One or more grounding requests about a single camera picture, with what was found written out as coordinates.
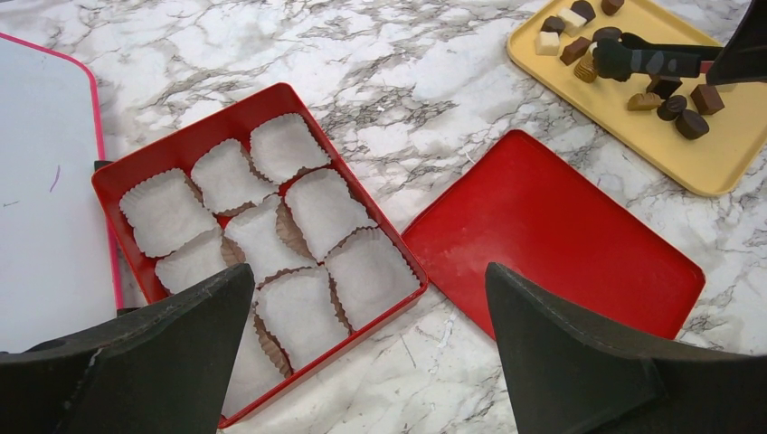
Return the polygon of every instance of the caramel-colored chocolate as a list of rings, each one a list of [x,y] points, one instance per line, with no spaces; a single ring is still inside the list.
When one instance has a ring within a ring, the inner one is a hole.
[[[719,96],[719,91],[714,86],[699,84],[690,94],[690,98],[696,105],[697,112],[701,115],[713,115],[724,109],[722,97]]]
[[[583,56],[578,64],[575,65],[575,71],[573,73],[579,80],[587,83],[594,83],[594,81],[597,80],[597,70],[594,69],[594,58],[591,55]]]
[[[578,0],[570,6],[570,10],[586,19],[586,23],[590,23],[597,17],[597,13],[594,12],[594,7],[586,0]]]
[[[693,110],[684,110],[674,122],[679,133],[688,140],[695,140],[708,134],[708,122]]]
[[[544,20],[544,25],[541,26],[541,32],[562,34],[562,32],[564,32],[564,21],[558,16],[550,16]]]
[[[602,39],[614,39],[615,41],[618,41],[622,34],[623,31],[618,27],[602,27],[598,31],[594,32],[592,41],[599,42]]]
[[[562,60],[562,63],[565,65],[572,65],[574,61],[582,58],[583,55],[589,51],[589,45],[591,44],[592,42],[588,39],[580,37],[570,45],[564,47],[564,50],[562,50],[562,55],[559,57],[559,59]]]
[[[654,93],[638,93],[629,99],[629,111],[657,109],[663,100]]]
[[[601,11],[613,16],[623,7],[623,0],[601,0]]]
[[[663,120],[674,120],[686,108],[687,98],[681,95],[674,95],[658,107],[658,117]]]
[[[655,93],[662,99],[669,99],[679,89],[679,86],[682,85],[682,80],[679,77],[650,77],[652,81],[645,91]]]

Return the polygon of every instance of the pink trim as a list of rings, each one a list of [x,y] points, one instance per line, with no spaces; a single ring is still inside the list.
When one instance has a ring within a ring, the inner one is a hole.
[[[40,45],[35,45],[31,42],[14,38],[13,36],[9,34],[0,33],[0,38],[10,42],[18,43],[27,48],[32,48],[39,52],[50,54],[51,56],[56,56],[60,59],[64,59],[65,61],[70,61],[74,63],[75,65],[77,65],[81,70],[83,70],[83,72],[85,72],[85,75],[88,76],[88,81],[90,82],[90,101],[93,105],[93,124],[95,129],[94,133],[96,133],[97,153],[99,155],[99,160],[105,159],[106,152],[104,151],[104,136],[103,136],[103,133],[101,132],[101,114],[100,114],[101,112],[99,108],[98,85],[96,83],[96,77],[93,76],[93,73],[90,72],[88,67],[82,64],[80,61],[77,61],[66,54],[61,54],[60,52],[49,50],[45,47],[41,47]],[[109,239],[109,259],[112,264],[112,285],[114,286],[114,292],[115,292],[115,308],[121,309],[123,308],[123,297],[122,297],[122,282],[120,282],[120,276],[119,276],[117,244],[115,242],[115,236],[112,233],[112,231],[109,229],[109,226],[106,223],[104,225],[107,229],[107,238]]]

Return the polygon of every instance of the whiteboard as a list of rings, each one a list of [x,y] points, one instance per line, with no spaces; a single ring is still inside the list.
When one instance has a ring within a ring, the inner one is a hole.
[[[0,33],[0,351],[116,315],[113,250],[90,185],[103,159],[95,91],[82,65]]]

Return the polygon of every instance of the table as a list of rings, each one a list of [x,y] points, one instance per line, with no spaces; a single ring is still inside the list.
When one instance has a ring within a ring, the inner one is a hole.
[[[660,3],[720,41],[748,5]],[[704,269],[681,341],[767,353],[767,154],[731,194],[687,193],[509,61],[509,32],[543,4],[12,0],[0,3],[0,32],[89,66],[112,159],[286,81],[400,230],[506,131],[525,129]],[[124,264],[123,281],[127,304],[139,303]],[[430,288],[226,433],[513,427],[494,342]]]

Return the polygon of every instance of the red lid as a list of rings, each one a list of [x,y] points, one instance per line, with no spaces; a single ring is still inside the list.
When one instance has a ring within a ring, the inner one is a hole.
[[[673,339],[703,271],[523,131],[511,131],[402,236],[431,281],[494,336],[485,268]]]

